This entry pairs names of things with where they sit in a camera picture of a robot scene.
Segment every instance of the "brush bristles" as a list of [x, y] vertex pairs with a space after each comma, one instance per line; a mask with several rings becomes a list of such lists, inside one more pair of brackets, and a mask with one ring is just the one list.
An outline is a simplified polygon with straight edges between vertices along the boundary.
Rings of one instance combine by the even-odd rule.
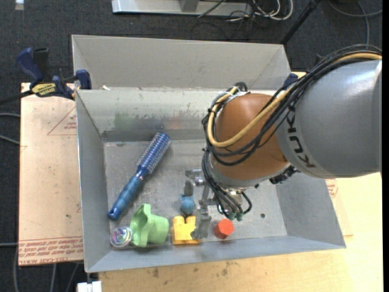
[[139, 158], [137, 166], [147, 169], [148, 173], [152, 174], [168, 150], [170, 142], [169, 135], [158, 132]]

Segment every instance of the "yellow cable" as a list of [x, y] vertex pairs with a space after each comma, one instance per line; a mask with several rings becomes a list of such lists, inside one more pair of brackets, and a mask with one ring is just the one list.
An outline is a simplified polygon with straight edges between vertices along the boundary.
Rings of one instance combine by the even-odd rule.
[[[212, 123], [213, 123], [213, 119], [215, 117], [216, 109], [218, 107], [217, 105], [215, 105], [212, 108], [212, 111], [209, 115], [209, 120], [208, 120], [208, 125], [207, 125], [207, 134], [208, 134], [208, 139], [209, 139], [210, 143], [213, 146], [216, 146], [219, 148], [225, 148], [225, 147], [231, 146], [232, 144], [236, 143], [243, 136], [245, 136], [247, 134], [247, 132], [250, 129], [252, 129], [261, 119], [263, 119], [263, 117], [266, 116], [269, 113], [269, 111], [271, 111], [275, 106], [277, 106], [287, 96], [287, 94], [289, 93], [289, 91], [292, 88], [293, 88], [293, 86], [291, 86], [289, 89], [287, 89], [282, 94], [280, 94], [278, 97], [276, 97], [276, 99], [272, 103], [270, 103], [270, 105], [268, 107], [266, 107], [265, 109], [262, 110], [262, 112], [260, 112], [258, 115], [256, 115], [256, 117], [248, 125], [246, 125], [238, 134], [234, 135], [233, 137], [231, 137], [230, 139], [228, 139], [224, 142], [218, 142], [213, 137], [213, 124]], [[218, 99], [217, 102], [222, 102], [222, 101], [225, 101], [226, 99], [227, 99], [227, 97], [225, 98], [225, 96], [222, 96], [220, 99]]]
[[335, 62], [349, 60], [350, 58], [367, 58], [368, 60], [381, 60], [382, 56], [373, 53], [355, 53], [338, 58]]
[[[350, 55], [346, 55], [344, 57], [341, 57], [338, 60], [336, 60], [335, 62], [348, 60], [348, 59], [352, 59], [352, 58], [366, 58], [366, 59], [370, 59], [370, 60], [380, 60], [380, 59], [382, 59], [382, 56], [378, 55], [378, 54], [371, 54], [371, 53], [355, 53], [355, 54], [350, 54]], [[219, 147], [219, 148], [226, 148], [226, 147], [231, 146], [234, 143], [236, 143], [243, 136], [245, 136], [247, 134], [247, 132], [254, 127], [254, 125], [256, 125], [261, 119], [263, 119], [263, 117], [266, 116], [269, 113], [269, 111], [273, 109], [273, 107], [277, 106], [287, 96], [287, 94], [289, 93], [289, 91], [292, 88], [293, 88], [293, 86], [291, 86], [288, 90], [286, 90], [282, 94], [280, 94], [268, 107], [263, 109], [262, 112], [260, 112], [239, 133], [237, 133], [236, 135], [234, 135], [233, 137], [231, 137], [230, 139], [228, 139], [224, 142], [218, 142], [213, 137], [213, 119], [215, 118], [215, 113], [216, 113], [216, 110], [218, 108], [218, 104], [221, 102], [224, 102], [226, 99], [228, 99], [230, 97], [230, 95], [235, 93], [237, 88], [233, 88], [231, 91], [227, 92], [225, 95], [223, 95], [222, 97], [220, 97], [216, 101], [215, 106], [212, 108], [212, 111], [210, 113], [208, 125], [207, 125], [207, 134], [208, 134], [208, 139], [209, 139], [210, 143], [213, 146]]]

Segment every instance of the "green plastic toy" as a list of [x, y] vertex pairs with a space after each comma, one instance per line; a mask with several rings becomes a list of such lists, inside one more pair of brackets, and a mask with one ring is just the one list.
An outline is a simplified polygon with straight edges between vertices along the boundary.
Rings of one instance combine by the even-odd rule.
[[151, 214], [151, 205], [143, 203], [134, 213], [129, 228], [133, 232], [131, 243], [144, 248], [147, 243], [162, 244], [169, 233], [167, 218]]

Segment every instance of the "yellow toy block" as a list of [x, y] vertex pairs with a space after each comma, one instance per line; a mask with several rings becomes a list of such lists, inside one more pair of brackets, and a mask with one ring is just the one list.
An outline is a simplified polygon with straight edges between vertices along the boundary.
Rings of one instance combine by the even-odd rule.
[[173, 218], [171, 242], [174, 245], [197, 245], [201, 239], [193, 240], [190, 233], [196, 228], [196, 217], [187, 217], [186, 222], [182, 216]]

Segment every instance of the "gray bin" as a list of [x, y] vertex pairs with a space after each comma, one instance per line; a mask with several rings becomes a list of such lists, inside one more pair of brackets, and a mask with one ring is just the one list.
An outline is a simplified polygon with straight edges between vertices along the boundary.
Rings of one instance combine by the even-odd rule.
[[[244, 81], [271, 94], [290, 70], [283, 47], [272, 44], [99, 36], [73, 36], [72, 42], [74, 69], [87, 69], [93, 82], [76, 98], [87, 272], [345, 247], [325, 181], [296, 174], [284, 184], [266, 181], [248, 190], [253, 209], [234, 221], [226, 240], [210, 231], [199, 245], [173, 246], [169, 235], [160, 246], [112, 248], [111, 230], [128, 225], [142, 203], [170, 224], [179, 215], [185, 170], [201, 168], [201, 119], [218, 92]], [[104, 85], [110, 91], [101, 90]], [[170, 135], [170, 149], [134, 205], [109, 221], [107, 211], [158, 131]], [[200, 195], [196, 189], [195, 201]], [[210, 214], [212, 228], [222, 216], [214, 206]]]

